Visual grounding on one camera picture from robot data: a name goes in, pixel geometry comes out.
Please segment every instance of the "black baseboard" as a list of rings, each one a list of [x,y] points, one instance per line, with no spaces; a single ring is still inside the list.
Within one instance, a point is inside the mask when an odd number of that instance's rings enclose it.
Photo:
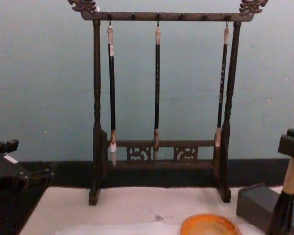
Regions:
[[[289,159],[229,160],[231,187],[258,183],[283,184]],[[47,167],[50,162],[24,162],[28,170]],[[90,188],[92,162],[57,162],[53,186]],[[212,187],[211,170],[118,170],[110,172],[103,188],[111,187]]]

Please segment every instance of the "white label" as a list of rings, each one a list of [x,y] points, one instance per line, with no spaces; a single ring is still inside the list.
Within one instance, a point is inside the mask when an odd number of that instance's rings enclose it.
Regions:
[[[7,159],[8,161],[10,161],[13,164],[18,163],[18,161],[16,161],[14,158],[12,158],[9,155],[5,155],[4,158]]]
[[[110,56],[114,56],[113,44],[110,44],[109,47],[110,47]]]

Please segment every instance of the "orange dish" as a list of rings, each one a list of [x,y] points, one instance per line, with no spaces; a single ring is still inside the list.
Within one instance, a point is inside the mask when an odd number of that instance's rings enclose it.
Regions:
[[[213,214],[198,214],[187,218],[180,235],[242,235],[239,228],[226,218]]]

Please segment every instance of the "teal wall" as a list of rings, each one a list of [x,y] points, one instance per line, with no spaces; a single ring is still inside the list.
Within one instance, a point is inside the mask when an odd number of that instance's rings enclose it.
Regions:
[[[101,11],[238,12],[240,1],[97,3]],[[117,138],[152,139],[156,23],[112,25]],[[101,124],[109,133],[108,24],[101,26]],[[160,27],[160,139],[213,139],[225,23]],[[0,0],[0,139],[20,140],[17,159],[92,159],[92,51],[92,23],[66,0]],[[280,135],[294,128],[294,0],[270,0],[242,24],[235,85],[230,158],[283,157]],[[160,154],[171,158],[172,150]],[[211,158],[212,150],[201,149],[199,156]]]

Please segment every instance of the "white table surface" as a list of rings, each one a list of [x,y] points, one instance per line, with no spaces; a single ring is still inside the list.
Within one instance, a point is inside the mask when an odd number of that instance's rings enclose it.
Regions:
[[[109,188],[100,191],[96,206],[89,206],[89,189],[48,188],[21,235],[68,234],[64,231],[81,234],[78,231],[83,229],[84,235],[95,234],[98,229],[114,229],[116,234],[115,230],[135,226],[180,226],[189,216],[201,213],[228,218],[244,235],[264,234],[236,215],[238,190],[232,188],[231,203],[223,203],[215,188]]]

